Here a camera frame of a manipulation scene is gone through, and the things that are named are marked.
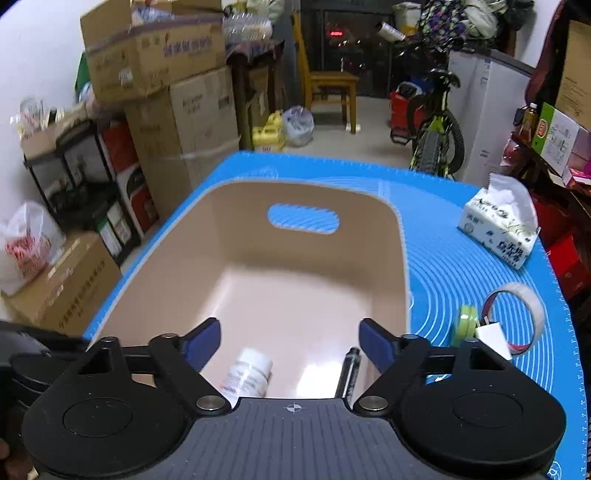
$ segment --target cardboard box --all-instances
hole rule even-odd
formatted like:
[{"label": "cardboard box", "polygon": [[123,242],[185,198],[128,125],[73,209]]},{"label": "cardboard box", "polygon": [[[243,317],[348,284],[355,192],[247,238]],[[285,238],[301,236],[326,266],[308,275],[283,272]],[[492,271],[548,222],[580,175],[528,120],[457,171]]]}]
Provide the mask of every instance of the cardboard box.
[{"label": "cardboard box", "polygon": [[487,189],[480,189],[464,206],[457,227],[518,270],[530,255],[540,229],[532,231],[487,198]]},{"label": "cardboard box", "polygon": [[144,98],[226,63],[218,14],[132,26],[128,0],[106,0],[83,15],[80,26],[100,103]]},{"label": "cardboard box", "polygon": [[125,113],[162,219],[238,150],[228,67],[177,82],[143,102],[127,105]]},{"label": "cardboard box", "polygon": [[[361,319],[409,331],[403,245],[397,214],[378,197],[242,178],[185,207],[96,335],[145,345],[215,316],[223,341],[202,371],[212,385],[251,347],[273,361],[268,397],[331,397]],[[353,398],[375,374],[363,355]]]},{"label": "cardboard box", "polygon": [[56,149],[56,140],[74,125],[88,118],[86,105],[79,103],[72,111],[66,113],[56,123],[46,129],[34,132],[30,137],[21,140],[21,149],[28,160],[39,157]]},{"label": "cardboard box", "polygon": [[222,11],[220,0],[161,0],[151,2],[150,6],[175,15],[195,15],[204,10]]},{"label": "cardboard box", "polygon": [[584,166],[591,159],[591,134],[547,103],[531,146],[561,176],[565,171],[568,175],[567,166],[581,168],[581,163]]},{"label": "cardboard box", "polygon": [[248,82],[255,91],[249,103],[249,115],[251,118],[251,127],[264,127],[269,118],[269,69],[259,67],[248,72]]},{"label": "cardboard box", "polygon": [[556,108],[591,130],[591,27],[574,20],[569,25],[569,43],[556,99]]},{"label": "cardboard box", "polygon": [[54,266],[4,301],[24,323],[81,335],[121,273],[96,233],[73,233],[62,248]]}]

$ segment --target black circular pad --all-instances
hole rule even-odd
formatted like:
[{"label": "black circular pad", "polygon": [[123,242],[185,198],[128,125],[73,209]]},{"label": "black circular pad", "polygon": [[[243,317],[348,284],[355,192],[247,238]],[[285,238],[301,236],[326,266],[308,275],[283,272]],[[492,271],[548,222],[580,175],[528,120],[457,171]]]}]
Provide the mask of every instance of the black circular pad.
[{"label": "black circular pad", "polygon": [[512,397],[492,392],[472,392],[458,397],[452,405],[457,418],[475,427],[497,429],[521,418],[521,405]]},{"label": "black circular pad", "polygon": [[564,411],[512,370],[452,375],[409,393],[401,437],[427,462],[461,476],[515,478],[543,469],[562,439]]},{"label": "black circular pad", "polygon": [[72,405],[64,425],[81,437],[102,438],[120,432],[134,417],[130,406],[116,398],[90,398]]},{"label": "black circular pad", "polygon": [[41,470],[61,478],[122,476],[155,464],[183,437],[186,415],[170,395],[110,373],[68,375],[22,422]]}]

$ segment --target bicycle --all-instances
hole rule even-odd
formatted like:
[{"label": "bicycle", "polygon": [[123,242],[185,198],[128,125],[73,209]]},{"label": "bicycle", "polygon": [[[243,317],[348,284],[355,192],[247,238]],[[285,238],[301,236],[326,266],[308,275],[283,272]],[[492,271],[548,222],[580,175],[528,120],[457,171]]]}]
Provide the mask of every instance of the bicycle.
[{"label": "bicycle", "polygon": [[[394,39],[400,40],[395,37],[388,38],[389,41]],[[422,75],[433,82],[432,91],[413,96],[407,107],[408,130],[410,140],[413,142],[411,170],[447,177],[457,172],[464,162],[465,146],[462,130],[447,107],[447,97],[451,87],[460,87],[458,76],[447,70],[449,51],[461,50],[463,45],[461,38],[451,38],[442,46],[426,40],[406,40],[399,46],[402,50],[399,57],[402,57],[407,64],[413,61],[420,64],[421,68],[425,65],[435,66]],[[405,56],[412,57],[408,61],[404,58]],[[425,120],[417,129],[415,114],[420,108],[424,111]],[[450,155],[451,140],[453,140],[453,155]]]}]

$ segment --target bicycle tire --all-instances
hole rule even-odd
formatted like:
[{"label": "bicycle tire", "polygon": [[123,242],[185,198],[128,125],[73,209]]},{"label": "bicycle tire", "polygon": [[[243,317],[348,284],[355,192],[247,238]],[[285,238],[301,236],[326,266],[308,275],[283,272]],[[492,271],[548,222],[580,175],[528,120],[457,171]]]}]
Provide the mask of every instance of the bicycle tire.
[{"label": "bicycle tire", "polygon": [[[421,108],[427,101],[427,96],[424,94],[413,95],[410,97],[407,105],[407,127],[411,138],[416,138],[418,134],[417,127],[414,124],[414,114]],[[413,140],[413,152],[417,149],[418,142]]]},{"label": "bicycle tire", "polygon": [[453,175],[462,168],[466,156],[466,147],[464,145],[462,129],[460,128],[460,124],[456,120],[456,117],[454,117],[453,113],[449,110],[445,110],[444,114],[449,121],[450,132],[453,136],[454,153],[452,161],[449,162],[449,173]]},{"label": "bicycle tire", "polygon": [[439,156],[441,154],[442,135],[435,130],[427,130],[418,139],[417,151],[419,155],[415,171],[437,176],[439,170]]}]

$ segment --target plastic container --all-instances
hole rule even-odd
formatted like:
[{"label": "plastic container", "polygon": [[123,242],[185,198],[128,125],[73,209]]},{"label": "plastic container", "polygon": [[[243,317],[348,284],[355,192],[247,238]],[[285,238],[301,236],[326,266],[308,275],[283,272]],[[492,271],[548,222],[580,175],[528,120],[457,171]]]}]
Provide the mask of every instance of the plastic container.
[{"label": "plastic container", "polygon": [[512,137],[509,137],[497,173],[510,176],[511,171],[526,155],[528,155],[527,149],[523,145],[516,143]]},{"label": "plastic container", "polygon": [[285,146],[285,139],[282,129],[275,125],[266,124],[264,127],[252,129],[252,144],[255,152],[280,152]]},{"label": "plastic container", "polygon": [[220,393],[228,399],[232,408],[240,397],[264,397],[272,366],[273,362],[264,353],[254,348],[243,349],[226,375]]},{"label": "plastic container", "polygon": [[[273,360],[267,397],[332,398],[360,319],[410,331],[400,218],[377,196],[278,179],[275,167],[251,178],[252,155],[262,154],[235,154],[183,202],[85,337],[145,345],[217,317],[223,340],[201,370],[209,383],[222,385],[250,347]],[[230,173],[238,178],[209,183],[232,162],[244,166]],[[362,355],[353,398],[378,375]]]},{"label": "plastic container", "polygon": [[312,140],[314,117],[300,105],[291,107],[281,114],[285,141],[291,147],[303,147]]},{"label": "plastic container", "polygon": [[421,18],[421,5],[415,2],[402,2],[392,8],[396,15],[396,28],[407,36],[414,35]]},{"label": "plastic container", "polygon": [[523,115],[523,122],[519,129],[519,138],[522,142],[531,145],[534,139],[535,129],[538,126],[538,106],[535,103],[530,103],[530,106],[525,110]]}]

